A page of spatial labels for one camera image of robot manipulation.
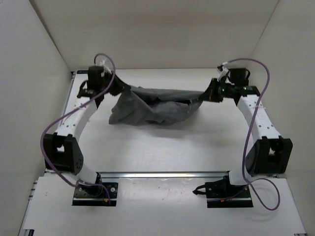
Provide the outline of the grey pleated skirt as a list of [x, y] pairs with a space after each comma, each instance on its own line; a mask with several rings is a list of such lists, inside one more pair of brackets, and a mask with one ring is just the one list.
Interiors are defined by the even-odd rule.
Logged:
[[111, 109], [109, 124], [173, 125], [190, 118], [202, 105], [202, 91], [142, 88], [131, 86], [121, 92]]

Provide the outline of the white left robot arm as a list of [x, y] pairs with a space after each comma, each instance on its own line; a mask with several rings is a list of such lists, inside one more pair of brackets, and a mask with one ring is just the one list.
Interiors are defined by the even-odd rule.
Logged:
[[108, 191], [103, 186], [101, 175], [85, 165], [79, 147], [80, 136], [105, 94], [118, 95], [129, 87], [107, 66], [90, 66], [87, 80], [79, 87], [73, 109], [62, 118], [60, 127], [54, 133], [44, 133], [42, 137], [46, 167], [60, 177], [64, 177], [65, 173], [71, 175], [76, 180], [73, 186], [82, 188], [92, 197]]

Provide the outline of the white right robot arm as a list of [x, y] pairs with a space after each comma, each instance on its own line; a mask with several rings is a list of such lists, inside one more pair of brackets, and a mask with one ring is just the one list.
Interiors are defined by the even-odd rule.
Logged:
[[255, 86], [249, 86], [250, 72], [245, 68], [228, 69], [218, 67], [219, 77], [213, 78], [200, 100], [222, 102], [225, 98], [234, 100], [243, 114], [253, 146], [244, 146], [241, 167], [229, 171], [222, 180], [205, 184], [210, 198], [224, 201], [243, 192], [256, 180], [267, 176], [283, 174], [293, 148], [291, 139], [284, 138], [274, 127], [261, 102], [262, 93]]

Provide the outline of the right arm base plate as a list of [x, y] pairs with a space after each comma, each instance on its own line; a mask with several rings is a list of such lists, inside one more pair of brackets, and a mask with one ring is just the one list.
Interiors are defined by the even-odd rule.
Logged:
[[251, 208], [252, 197], [246, 185], [231, 185], [224, 176], [217, 181], [205, 182], [207, 208]]

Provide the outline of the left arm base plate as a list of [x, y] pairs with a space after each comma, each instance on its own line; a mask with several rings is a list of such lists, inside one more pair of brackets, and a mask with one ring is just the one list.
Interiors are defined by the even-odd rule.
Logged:
[[73, 194], [73, 206], [115, 207], [119, 183], [102, 181], [103, 187], [79, 184]]

